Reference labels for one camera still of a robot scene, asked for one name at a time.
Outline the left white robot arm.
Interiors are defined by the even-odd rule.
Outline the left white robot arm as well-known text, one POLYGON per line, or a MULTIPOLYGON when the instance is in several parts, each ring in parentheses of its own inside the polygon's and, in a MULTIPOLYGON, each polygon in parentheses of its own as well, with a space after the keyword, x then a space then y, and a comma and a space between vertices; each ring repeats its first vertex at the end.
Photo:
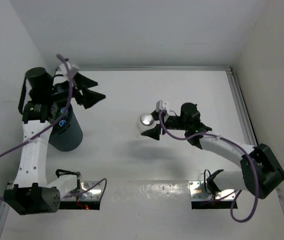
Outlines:
POLYGON ((46 178, 48 146, 69 152, 83 139, 70 99, 88 109, 105 98, 92 91, 97 83, 81 75, 76 66, 60 71, 65 78, 62 83, 54 83, 43 67, 26 72, 25 82, 31 89, 22 90, 19 104, 24 145, 17 176, 4 192, 4 201, 22 216, 100 208, 102 195, 91 194, 98 183, 83 181, 80 172, 58 169, 54 181, 46 178))

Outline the blue label water bottle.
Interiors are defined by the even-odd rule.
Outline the blue label water bottle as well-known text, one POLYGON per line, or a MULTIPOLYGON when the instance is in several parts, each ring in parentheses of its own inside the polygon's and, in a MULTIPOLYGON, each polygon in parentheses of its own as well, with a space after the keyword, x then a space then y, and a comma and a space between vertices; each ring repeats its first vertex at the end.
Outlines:
POLYGON ((59 122, 57 123, 58 128, 62 128, 67 123, 69 112, 65 111, 65 109, 66 109, 65 107, 62 107, 57 111, 57 117, 58 118, 63 114, 63 112, 66 112, 65 115, 63 116, 63 118, 60 119, 59 122))

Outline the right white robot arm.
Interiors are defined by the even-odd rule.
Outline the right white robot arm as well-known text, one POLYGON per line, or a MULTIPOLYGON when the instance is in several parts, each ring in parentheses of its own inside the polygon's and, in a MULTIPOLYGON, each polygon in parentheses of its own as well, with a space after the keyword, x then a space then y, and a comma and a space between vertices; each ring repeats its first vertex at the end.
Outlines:
POLYGON ((212 128, 200 120, 200 112, 194 103, 184 103, 179 115, 169 114, 169 104, 160 100, 156 109, 138 117, 137 130, 141 136, 159 140, 171 130, 184 131, 184 137, 192 146, 214 153, 237 165, 237 171, 218 169, 205 180, 204 190, 215 195, 223 190, 248 191, 258 199, 265 199, 284 181, 284 170, 272 152, 263 143, 253 146, 233 142, 214 134, 212 128))

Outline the clear jar silver lid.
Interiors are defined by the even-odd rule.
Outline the clear jar silver lid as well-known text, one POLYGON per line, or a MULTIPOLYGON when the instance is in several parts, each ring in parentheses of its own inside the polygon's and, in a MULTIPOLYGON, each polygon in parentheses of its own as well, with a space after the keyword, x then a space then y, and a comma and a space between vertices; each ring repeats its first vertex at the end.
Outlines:
POLYGON ((156 122, 150 113, 143 113, 138 117, 137 130, 140 134, 155 128, 156 122))

